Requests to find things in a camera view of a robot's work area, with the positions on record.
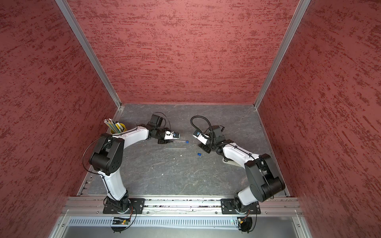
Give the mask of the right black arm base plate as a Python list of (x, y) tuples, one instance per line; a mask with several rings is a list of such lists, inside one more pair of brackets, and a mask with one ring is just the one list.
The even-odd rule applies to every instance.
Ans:
[(221, 202), (221, 210), (222, 214), (241, 214), (246, 215), (248, 214), (254, 214), (259, 215), (261, 214), (261, 209), (259, 202), (254, 202), (249, 205), (243, 205), (238, 198), (223, 198), (220, 200)]

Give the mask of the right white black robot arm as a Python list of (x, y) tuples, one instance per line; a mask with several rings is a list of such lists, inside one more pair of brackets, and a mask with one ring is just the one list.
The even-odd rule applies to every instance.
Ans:
[(213, 126), (205, 133), (196, 130), (193, 137), (206, 153), (214, 151), (223, 157), (225, 163), (235, 163), (245, 169), (249, 185), (234, 195), (232, 205), (238, 213), (245, 214), (252, 204), (274, 197), (286, 185), (270, 155), (252, 153), (226, 139), (222, 131), (222, 127)]

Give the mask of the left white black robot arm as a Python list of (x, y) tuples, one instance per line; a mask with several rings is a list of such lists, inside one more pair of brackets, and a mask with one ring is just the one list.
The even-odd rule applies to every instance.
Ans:
[(135, 210), (129, 192), (123, 184), (120, 167), (124, 150), (140, 141), (156, 139), (158, 144), (171, 143), (180, 134), (170, 126), (162, 126), (165, 115), (153, 114), (146, 124), (137, 125), (127, 131), (104, 133), (95, 140), (95, 147), (89, 159), (95, 170), (93, 174), (101, 177), (107, 191), (104, 201), (104, 214), (132, 214)]

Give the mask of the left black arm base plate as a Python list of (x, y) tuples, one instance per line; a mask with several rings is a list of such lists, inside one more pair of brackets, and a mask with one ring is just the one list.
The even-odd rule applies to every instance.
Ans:
[(141, 214), (144, 208), (144, 198), (127, 198), (121, 201), (115, 201), (106, 197), (104, 201), (103, 214)]

